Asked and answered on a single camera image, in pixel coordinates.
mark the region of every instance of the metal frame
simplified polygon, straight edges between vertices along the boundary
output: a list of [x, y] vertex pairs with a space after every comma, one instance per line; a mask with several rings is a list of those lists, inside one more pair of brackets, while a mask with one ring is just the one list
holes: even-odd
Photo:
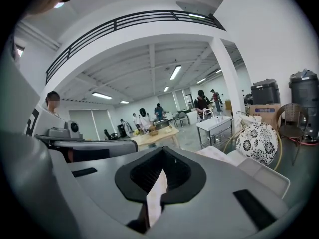
[[193, 13], [178, 10], [152, 10], [125, 15], [105, 22], [75, 40], [54, 60], [48, 70], [46, 70], [45, 84], [47, 84], [60, 67], [78, 51], [89, 45], [91, 42], [126, 27], [156, 21], [178, 21], [203, 24], [225, 30], [213, 16], [207, 17], [196, 13], [196, 15], [205, 17], [204, 19], [201, 19], [191, 17], [188, 14]]
[[[226, 128], [225, 130], [223, 130], [222, 132], [220, 132], [219, 134], [221, 134], [221, 133], [223, 133], [223, 132], [225, 132], [226, 130], [231, 130], [231, 137], [233, 137], [233, 125], [232, 125], [232, 121], [233, 121], [233, 119], [231, 119], [230, 120], [230, 127], [228, 127], [228, 128]], [[198, 132], [198, 137], [199, 137], [199, 143], [200, 143], [200, 147], [203, 149], [204, 148], [204, 145], [206, 145], [207, 143], [202, 143], [202, 141], [201, 141], [201, 137], [200, 137], [200, 132], [199, 132], [199, 127], [197, 127], [197, 132]], [[209, 143], [210, 143], [210, 146], [212, 146], [212, 143], [211, 143], [211, 135], [210, 135], [210, 131], [208, 131], [208, 135], [209, 135]], [[213, 137], [214, 137], [214, 144], [216, 144], [216, 135], [213, 135]]]

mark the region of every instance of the patterned cushion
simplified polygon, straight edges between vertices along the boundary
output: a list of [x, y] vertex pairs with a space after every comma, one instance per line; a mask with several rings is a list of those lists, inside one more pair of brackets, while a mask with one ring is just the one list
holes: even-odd
[[236, 141], [236, 150], [246, 157], [269, 165], [277, 152], [278, 139], [267, 123], [258, 122], [247, 126]]

